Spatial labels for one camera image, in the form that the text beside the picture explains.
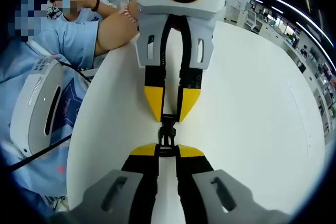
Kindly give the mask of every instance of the black wristband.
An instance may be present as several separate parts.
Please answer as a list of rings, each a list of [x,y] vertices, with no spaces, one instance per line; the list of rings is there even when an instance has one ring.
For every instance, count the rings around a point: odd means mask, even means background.
[[[96,12],[98,10],[99,3],[100,3],[100,0],[97,0],[96,6],[93,9],[91,9],[93,12]]]

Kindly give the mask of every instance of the blue fabric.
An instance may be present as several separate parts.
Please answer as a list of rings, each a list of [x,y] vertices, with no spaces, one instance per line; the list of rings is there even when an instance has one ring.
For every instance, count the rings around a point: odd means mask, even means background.
[[[97,30],[98,22],[76,24],[42,18],[41,30],[34,35],[34,40],[53,55],[57,55],[60,61],[71,63],[76,68],[91,68]],[[18,39],[12,40],[0,55],[0,140],[2,154],[8,165],[19,162],[21,158],[4,149],[3,142],[11,143],[9,128],[14,106],[33,64],[39,58],[40,55]],[[66,68],[51,144],[72,133],[86,89],[87,84],[82,77],[74,70]],[[69,141],[66,141],[46,157],[38,158],[14,172],[15,180],[25,189],[32,204],[43,205],[37,196],[32,195],[34,193],[52,197],[67,194],[68,146]]]

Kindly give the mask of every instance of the black cable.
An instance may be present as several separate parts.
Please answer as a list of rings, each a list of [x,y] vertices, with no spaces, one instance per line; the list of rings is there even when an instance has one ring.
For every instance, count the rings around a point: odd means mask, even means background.
[[[35,153],[34,155],[28,157],[28,158],[25,158],[24,160],[14,164],[14,165],[11,165],[11,166],[7,166],[5,169],[7,172],[11,173],[15,170],[18,170],[19,168],[23,167],[24,165],[30,163],[31,161],[37,159],[38,157],[46,154],[47,152],[51,151],[52,149],[56,148],[58,145],[60,145],[61,143],[64,143],[66,140],[68,140],[69,138],[71,138],[71,135],[68,135],[66,136],[65,138],[63,138],[62,140],[56,142],[55,144],[52,144],[51,146],[43,149],[42,151],[38,152],[38,153]]]
[[[91,83],[91,80],[90,80],[89,78],[87,78],[84,74],[82,74],[77,68],[73,67],[73,66],[70,65],[70,64],[64,63],[64,62],[62,62],[62,61],[59,61],[59,63],[60,63],[62,66],[66,66],[66,67],[72,68],[74,71],[76,71],[77,73],[79,73],[79,75],[82,76],[85,80],[87,80],[88,82]]]

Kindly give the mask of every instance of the black buckle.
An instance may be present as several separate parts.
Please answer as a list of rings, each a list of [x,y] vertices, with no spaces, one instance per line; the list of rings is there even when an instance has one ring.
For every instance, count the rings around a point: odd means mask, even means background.
[[[159,129],[160,157],[174,157],[176,129],[173,127],[176,123],[176,116],[170,114],[162,115],[162,127]]]

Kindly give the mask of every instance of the hand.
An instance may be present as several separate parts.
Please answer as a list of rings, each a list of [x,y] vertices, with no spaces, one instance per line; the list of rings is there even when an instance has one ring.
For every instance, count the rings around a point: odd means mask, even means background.
[[[70,2],[75,2],[78,10],[82,7],[93,9],[96,6],[97,0],[70,0]]]

